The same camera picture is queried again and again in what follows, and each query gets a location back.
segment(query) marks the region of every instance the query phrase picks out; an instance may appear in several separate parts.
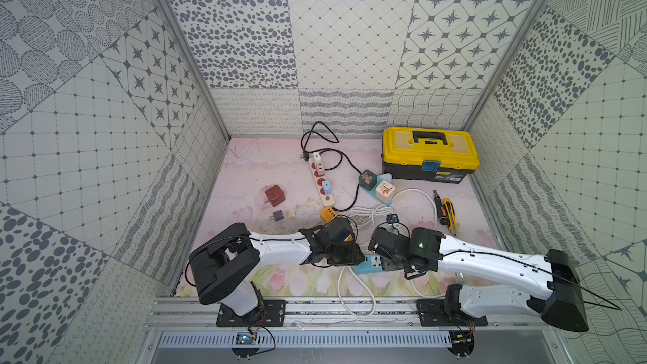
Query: white cable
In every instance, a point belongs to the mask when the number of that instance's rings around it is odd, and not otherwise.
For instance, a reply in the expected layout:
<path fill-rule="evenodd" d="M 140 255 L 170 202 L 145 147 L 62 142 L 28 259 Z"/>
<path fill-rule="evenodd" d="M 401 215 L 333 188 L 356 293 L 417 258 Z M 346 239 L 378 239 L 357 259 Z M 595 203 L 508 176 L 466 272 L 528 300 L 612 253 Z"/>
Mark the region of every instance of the white cable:
<path fill-rule="evenodd" d="M 364 287 L 366 289 L 366 291 L 368 291 L 368 293 L 371 295 L 371 299 L 373 300 L 373 308 L 371 308 L 371 311 L 369 313 L 366 313 L 364 315 L 360 315 L 360 314 L 355 313 L 355 312 L 351 311 L 350 309 L 348 309 L 348 307 L 344 303 L 344 298 L 342 298 L 342 291 L 341 291 L 342 276 L 344 275 L 344 271 L 346 270 L 346 267 L 348 267 L 348 266 L 342 267 L 342 271 L 339 272 L 339 278 L 337 278 L 337 296 L 339 297 L 339 302 L 342 304 L 342 306 L 344 307 L 346 312 L 350 313 L 352 316 L 356 317 L 359 320 L 364 320 L 366 318 L 371 317 L 373 315 L 373 312 L 375 312 L 375 309 L 377 308 L 377 302 L 375 300 L 375 295 L 373 295 L 373 293 L 368 288 L 368 286 L 366 284 L 364 284 L 364 281 L 360 280 L 360 278 L 357 277 L 357 274 L 355 274 L 355 271 L 352 268 L 350 268 L 349 270 L 351 271 L 352 276 L 355 277 L 355 279 L 360 282 L 362 287 Z"/>
<path fill-rule="evenodd" d="M 413 287 L 413 290 L 420 295 L 422 298 L 431 298 L 431 299 L 436 299 L 436 298 L 443 298 L 445 295 L 444 294 L 438 294 L 438 295 L 424 295 L 422 292 L 418 291 L 418 288 L 415 286 L 415 282 L 411 280 L 411 286 Z"/>
<path fill-rule="evenodd" d="M 384 204 L 378 204 L 375 207 L 353 207 L 349 214 L 353 217 L 357 216 L 360 218 L 370 218 L 366 222 L 359 224 L 357 227 L 362 228 L 367 226 L 369 222 L 373 223 L 373 228 L 375 228 L 375 217 L 380 215 L 395 214 L 393 208 L 386 206 Z"/>
<path fill-rule="evenodd" d="M 436 203 L 433 202 L 433 198 L 429 197 L 429 194 L 427 194 L 426 192 L 424 192 L 422 190 L 418 190 L 418 189 L 405 189 L 405 190 L 402 190 L 400 192 L 396 192 L 395 195 L 393 195 L 392 200 L 395 200 L 395 198 L 398 197 L 400 194 L 404 194 L 405 192 L 408 192 L 408 191 L 420 192 L 423 195 L 425 195 L 425 197 L 429 200 L 430 203 L 432 203 L 432 206 L 433 206 L 433 228 L 432 229 L 434 230 L 436 228 L 436 221 L 437 221 L 437 217 L 438 217 L 438 211 L 436 210 Z"/>

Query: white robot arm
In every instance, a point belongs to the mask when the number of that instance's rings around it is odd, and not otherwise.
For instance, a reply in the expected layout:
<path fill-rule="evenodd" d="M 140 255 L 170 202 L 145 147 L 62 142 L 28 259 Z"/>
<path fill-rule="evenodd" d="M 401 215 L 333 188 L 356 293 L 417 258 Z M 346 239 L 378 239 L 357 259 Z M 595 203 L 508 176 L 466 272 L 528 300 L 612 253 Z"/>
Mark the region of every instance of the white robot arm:
<path fill-rule="evenodd" d="M 263 297 L 245 277 L 254 267 L 271 264 L 310 264 L 326 259 L 333 266 L 364 261 L 348 219 L 291 235 L 263 235 L 235 223 L 190 255 L 191 271 L 202 304 L 220 302 L 254 323 L 263 311 Z M 546 323 L 573 332 L 588 330 L 582 294 L 568 255 L 550 250 L 546 256 L 509 253 L 441 232 L 415 228 L 411 237 L 378 227 L 369 250 L 382 257 L 385 271 L 403 270 L 413 279 L 427 271 L 461 272 L 501 286 L 451 286 L 445 309 L 479 318 L 491 314 L 532 314 Z"/>

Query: patterned wallpaper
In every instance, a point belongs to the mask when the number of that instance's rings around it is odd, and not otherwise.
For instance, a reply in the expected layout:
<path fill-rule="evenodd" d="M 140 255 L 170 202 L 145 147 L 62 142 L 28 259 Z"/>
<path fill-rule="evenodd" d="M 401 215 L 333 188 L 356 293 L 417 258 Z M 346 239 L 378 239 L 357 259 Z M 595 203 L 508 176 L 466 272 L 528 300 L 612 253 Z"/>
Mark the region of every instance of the patterned wallpaper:
<path fill-rule="evenodd" d="M 392 124 L 460 129 L 530 1 L 170 3 L 230 134 L 298 136 L 328 107 L 340 135 L 379 136 Z M 411 100 L 402 90 L 433 103 L 399 103 Z"/>
<path fill-rule="evenodd" d="M 176 42 L 152 0 L 0 0 L 3 363 L 123 362 L 173 288 L 226 147 Z"/>
<path fill-rule="evenodd" d="M 550 0 L 470 128 L 509 249 L 567 251 L 623 307 L 587 306 L 590 331 L 567 332 L 581 363 L 647 359 L 646 5 Z"/>

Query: yellow toolbox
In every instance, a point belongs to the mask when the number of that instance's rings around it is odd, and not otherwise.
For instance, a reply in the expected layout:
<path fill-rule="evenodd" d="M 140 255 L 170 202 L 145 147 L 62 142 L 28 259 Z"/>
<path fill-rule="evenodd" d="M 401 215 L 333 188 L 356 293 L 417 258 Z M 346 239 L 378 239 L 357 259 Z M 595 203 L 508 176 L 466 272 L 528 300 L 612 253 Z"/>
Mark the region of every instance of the yellow toolbox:
<path fill-rule="evenodd" d="M 463 131 L 393 126 L 382 138 L 384 173 L 394 179 L 460 183 L 479 167 L 472 136 Z"/>

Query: power outlet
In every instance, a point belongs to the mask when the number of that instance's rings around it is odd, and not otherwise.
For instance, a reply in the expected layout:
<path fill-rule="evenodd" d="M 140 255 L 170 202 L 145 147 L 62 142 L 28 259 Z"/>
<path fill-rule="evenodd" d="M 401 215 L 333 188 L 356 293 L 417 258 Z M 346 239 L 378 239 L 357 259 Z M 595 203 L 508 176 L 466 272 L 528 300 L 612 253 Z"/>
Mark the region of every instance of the power outlet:
<path fill-rule="evenodd" d="M 352 269 L 355 274 L 380 273 L 382 271 L 382 258 L 377 255 L 365 256 L 364 261 Z"/>

